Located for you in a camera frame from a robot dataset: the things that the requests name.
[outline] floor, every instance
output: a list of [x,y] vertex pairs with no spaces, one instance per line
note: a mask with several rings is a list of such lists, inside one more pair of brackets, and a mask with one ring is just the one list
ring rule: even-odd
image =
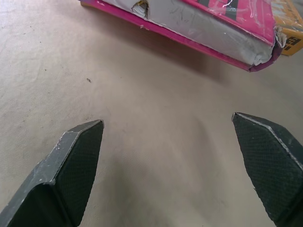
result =
[[76,0],[2,1],[0,43],[0,210],[66,130],[101,118],[81,227],[274,226],[231,116],[303,143],[303,51],[249,74]]

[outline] cardboard box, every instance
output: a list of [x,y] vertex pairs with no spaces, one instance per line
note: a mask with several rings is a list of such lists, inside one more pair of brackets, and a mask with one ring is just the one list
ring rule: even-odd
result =
[[291,0],[272,0],[271,7],[276,25],[287,36],[284,55],[293,55],[303,47],[303,20]]
[[276,42],[270,0],[80,1],[249,72],[273,64],[286,41]]

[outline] pink box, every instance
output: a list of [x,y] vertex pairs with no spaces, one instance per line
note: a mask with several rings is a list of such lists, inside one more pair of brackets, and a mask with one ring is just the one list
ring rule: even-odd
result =
[[257,66],[251,66],[239,60],[231,58],[225,54],[192,41],[182,35],[149,22],[141,17],[138,17],[102,0],[80,1],[84,6],[91,6],[104,12],[110,13],[116,17],[122,18],[142,28],[164,35],[174,41],[177,41],[197,51],[218,58],[224,62],[227,62],[249,72],[259,71],[273,64],[282,51],[282,47],[275,42],[275,21],[273,19],[271,6],[268,3],[270,2],[269,0],[237,0],[237,9],[233,7],[231,4],[232,1],[230,0],[226,0],[226,4],[223,4],[224,0],[182,0],[186,4],[190,4],[193,7],[199,8],[200,10],[211,14],[218,20],[221,20],[223,23],[227,23],[229,26],[235,27],[235,29],[239,29],[245,33],[248,33],[249,35],[268,44],[268,46],[274,46],[271,59],[266,63],[262,63]]

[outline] beige floor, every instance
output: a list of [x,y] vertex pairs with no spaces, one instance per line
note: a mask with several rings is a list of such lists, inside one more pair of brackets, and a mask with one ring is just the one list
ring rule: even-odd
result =
[[0,210],[65,130],[101,118],[82,227],[274,226],[231,116],[303,142],[303,51],[249,74],[76,0],[2,0],[0,25]]

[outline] textured rubber pad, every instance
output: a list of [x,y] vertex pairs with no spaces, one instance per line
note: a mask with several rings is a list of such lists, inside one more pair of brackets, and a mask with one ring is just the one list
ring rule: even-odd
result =
[[0,214],[1,227],[79,226],[94,183],[103,122],[65,132]]
[[276,123],[235,113],[246,171],[277,226],[303,226],[303,147]]

